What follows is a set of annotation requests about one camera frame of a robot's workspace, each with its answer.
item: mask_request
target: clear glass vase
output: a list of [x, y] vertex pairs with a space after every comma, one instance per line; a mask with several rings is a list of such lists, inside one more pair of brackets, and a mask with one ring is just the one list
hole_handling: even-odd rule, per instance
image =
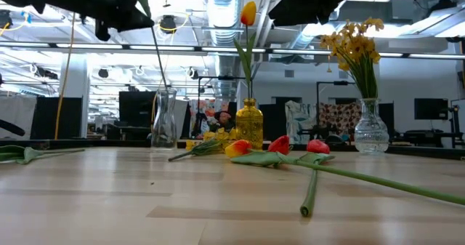
[[235, 115], [237, 138], [248, 140], [254, 150], [262, 150], [263, 146], [263, 114], [255, 108], [255, 99], [244, 99], [244, 108]]
[[355, 127], [355, 147], [361, 153], [383, 153], [389, 147], [386, 124], [378, 114], [378, 99], [362, 99], [362, 117]]
[[174, 104], [176, 90], [160, 89], [157, 93], [157, 112], [152, 131], [152, 148], [172, 150], [177, 148]]

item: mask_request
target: ventilation duct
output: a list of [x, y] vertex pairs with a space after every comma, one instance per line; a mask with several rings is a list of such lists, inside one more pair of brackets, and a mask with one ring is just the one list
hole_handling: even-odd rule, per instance
[[[238, 27], [240, 15], [240, 0], [208, 0], [207, 14], [209, 25], [214, 28]], [[213, 30], [211, 40], [214, 46], [234, 47], [237, 31]], [[236, 57], [217, 55], [215, 67], [218, 76], [239, 76], [239, 69], [235, 68]], [[223, 96], [229, 94], [229, 89], [235, 89], [235, 82], [218, 82], [219, 93]]]

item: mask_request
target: wooden table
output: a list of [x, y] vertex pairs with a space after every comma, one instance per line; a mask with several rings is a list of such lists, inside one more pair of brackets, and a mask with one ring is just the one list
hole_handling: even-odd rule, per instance
[[[462, 206], [322, 172], [309, 220], [309, 169], [172, 155], [90, 148], [0, 164], [0, 244], [465, 244]], [[335, 155], [338, 168], [465, 196], [462, 161]]]

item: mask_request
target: yellow glass vase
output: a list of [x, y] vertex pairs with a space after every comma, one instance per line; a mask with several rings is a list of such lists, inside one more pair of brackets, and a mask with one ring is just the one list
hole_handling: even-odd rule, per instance
[[239, 140], [248, 140], [254, 150], [263, 146], [263, 114], [255, 108], [255, 99], [244, 99], [244, 108], [235, 116], [236, 133]]

